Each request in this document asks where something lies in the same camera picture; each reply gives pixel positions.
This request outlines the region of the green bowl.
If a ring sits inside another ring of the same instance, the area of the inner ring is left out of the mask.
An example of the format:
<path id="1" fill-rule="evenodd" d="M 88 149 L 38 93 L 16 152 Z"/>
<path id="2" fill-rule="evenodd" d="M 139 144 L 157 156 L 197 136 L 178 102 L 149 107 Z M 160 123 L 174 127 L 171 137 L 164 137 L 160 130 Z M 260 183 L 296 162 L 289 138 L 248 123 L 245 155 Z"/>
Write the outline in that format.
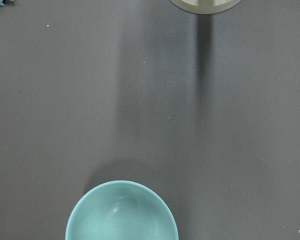
<path id="1" fill-rule="evenodd" d="M 177 240 L 175 218 L 153 190 L 133 181 L 102 183 L 74 206 L 66 240 Z"/>

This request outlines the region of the wooden mug tree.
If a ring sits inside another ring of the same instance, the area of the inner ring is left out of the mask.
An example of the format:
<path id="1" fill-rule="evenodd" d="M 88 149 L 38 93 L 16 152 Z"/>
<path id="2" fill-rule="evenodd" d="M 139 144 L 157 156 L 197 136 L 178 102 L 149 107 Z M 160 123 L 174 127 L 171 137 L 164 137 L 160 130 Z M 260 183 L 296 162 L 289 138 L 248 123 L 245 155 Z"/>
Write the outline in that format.
<path id="1" fill-rule="evenodd" d="M 209 15 L 226 11 L 241 0 L 171 0 L 178 8 L 193 14 Z"/>

